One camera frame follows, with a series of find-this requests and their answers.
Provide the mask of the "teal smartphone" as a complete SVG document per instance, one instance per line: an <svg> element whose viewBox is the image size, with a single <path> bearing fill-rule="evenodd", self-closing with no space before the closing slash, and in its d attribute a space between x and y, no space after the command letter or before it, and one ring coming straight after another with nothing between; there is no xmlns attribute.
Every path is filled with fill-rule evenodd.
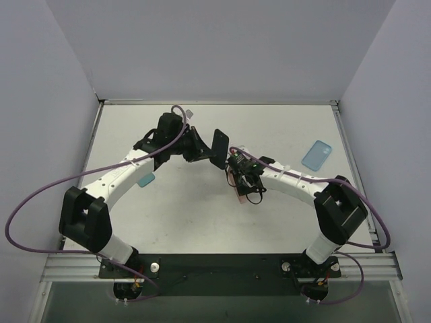
<svg viewBox="0 0 431 323"><path fill-rule="evenodd" d="M137 181L137 185L141 188L147 186L152 181L155 180L155 175L153 173L147 174L144 177L142 177L140 180Z"/></svg>

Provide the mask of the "phone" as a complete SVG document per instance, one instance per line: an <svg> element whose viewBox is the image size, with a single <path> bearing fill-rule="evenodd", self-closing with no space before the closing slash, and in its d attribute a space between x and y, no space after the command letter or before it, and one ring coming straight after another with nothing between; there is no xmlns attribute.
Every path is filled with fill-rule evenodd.
<svg viewBox="0 0 431 323"><path fill-rule="evenodd" d="M230 168L229 168L229 167L227 167L227 168L225 169L225 173L226 173L226 180L227 180L227 183L228 183L228 185L229 185L229 186L234 190L235 195L236 195L236 197L237 197L237 199L238 199L239 203L240 203L240 204L244 204L244 203L246 203L246 197L245 197L245 196L240 196L240 195L239 195L239 193L238 193L238 189L237 189L236 184L235 184L235 182L234 182L234 177L233 177L233 175L232 175L232 173L231 173L231 171L230 171Z"/></svg>

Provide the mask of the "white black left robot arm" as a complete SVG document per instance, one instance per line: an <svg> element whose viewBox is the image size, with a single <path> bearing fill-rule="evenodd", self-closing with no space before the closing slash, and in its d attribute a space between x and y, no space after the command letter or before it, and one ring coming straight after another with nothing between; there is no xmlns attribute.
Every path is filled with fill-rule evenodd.
<svg viewBox="0 0 431 323"><path fill-rule="evenodd" d="M114 235L110 211L133 185L153 174L171 156L187 162L213 157L195 127L181 116L165 112L156 128L136 142L123 165L83 187L65 193L59 222L60 233L86 250L114 261L114 269L124 277L138 268L138 251Z"/></svg>

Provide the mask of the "black smartphone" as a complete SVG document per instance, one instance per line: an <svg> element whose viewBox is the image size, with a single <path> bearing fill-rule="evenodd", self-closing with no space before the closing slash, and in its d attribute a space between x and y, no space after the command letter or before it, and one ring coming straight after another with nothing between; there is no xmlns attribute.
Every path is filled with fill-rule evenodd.
<svg viewBox="0 0 431 323"><path fill-rule="evenodd" d="M228 155L229 136L221 130L216 129L213 134L213 141L211 144L210 162L217 168L224 170L226 167L226 158Z"/></svg>

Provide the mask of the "light blue phone case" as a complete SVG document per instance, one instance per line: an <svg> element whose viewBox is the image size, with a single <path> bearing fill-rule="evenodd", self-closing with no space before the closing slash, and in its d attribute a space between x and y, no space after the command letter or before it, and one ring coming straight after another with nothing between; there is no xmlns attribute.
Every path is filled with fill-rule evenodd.
<svg viewBox="0 0 431 323"><path fill-rule="evenodd" d="M321 169L331 152L332 146L317 140L302 158L301 164L309 170L317 172Z"/></svg>

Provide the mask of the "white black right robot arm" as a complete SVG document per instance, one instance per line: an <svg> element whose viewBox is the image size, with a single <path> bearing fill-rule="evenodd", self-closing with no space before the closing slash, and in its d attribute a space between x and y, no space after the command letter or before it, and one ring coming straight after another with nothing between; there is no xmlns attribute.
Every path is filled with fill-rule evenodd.
<svg viewBox="0 0 431 323"><path fill-rule="evenodd" d="M240 196L263 196L274 190L315 209L319 234L304 251L304 257L316 265L322 265L346 245L368 216L356 189L343 176L328 180L309 176L265 156L256 159L235 147L229 149L226 166Z"/></svg>

